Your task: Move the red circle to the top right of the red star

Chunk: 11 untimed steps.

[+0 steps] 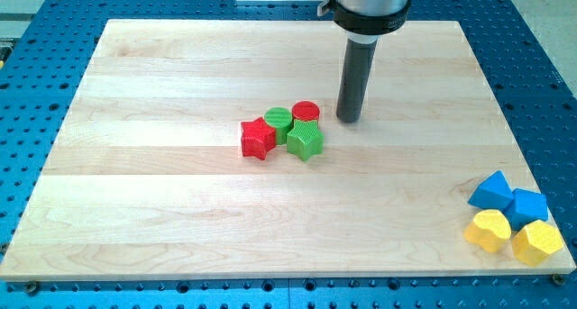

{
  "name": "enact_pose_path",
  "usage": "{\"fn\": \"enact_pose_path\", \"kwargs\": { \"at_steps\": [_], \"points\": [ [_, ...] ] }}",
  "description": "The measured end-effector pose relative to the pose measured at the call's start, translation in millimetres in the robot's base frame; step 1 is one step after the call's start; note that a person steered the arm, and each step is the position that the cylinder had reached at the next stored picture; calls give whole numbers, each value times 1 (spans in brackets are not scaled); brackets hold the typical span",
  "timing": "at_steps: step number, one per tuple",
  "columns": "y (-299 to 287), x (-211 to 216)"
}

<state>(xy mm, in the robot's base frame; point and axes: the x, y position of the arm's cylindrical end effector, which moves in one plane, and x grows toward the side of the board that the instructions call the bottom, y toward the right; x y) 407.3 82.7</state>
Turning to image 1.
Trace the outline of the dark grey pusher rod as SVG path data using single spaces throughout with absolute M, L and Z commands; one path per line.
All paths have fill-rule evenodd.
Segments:
M 376 41 L 367 44 L 347 41 L 335 111 L 342 123 L 356 123 L 360 119 L 376 45 Z

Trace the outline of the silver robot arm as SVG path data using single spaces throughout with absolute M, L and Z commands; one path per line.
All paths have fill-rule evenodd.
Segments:
M 336 116 L 343 123 L 359 120 L 379 38 L 405 23 L 411 0 L 325 0 L 317 7 L 322 16 L 345 30 L 346 50 Z

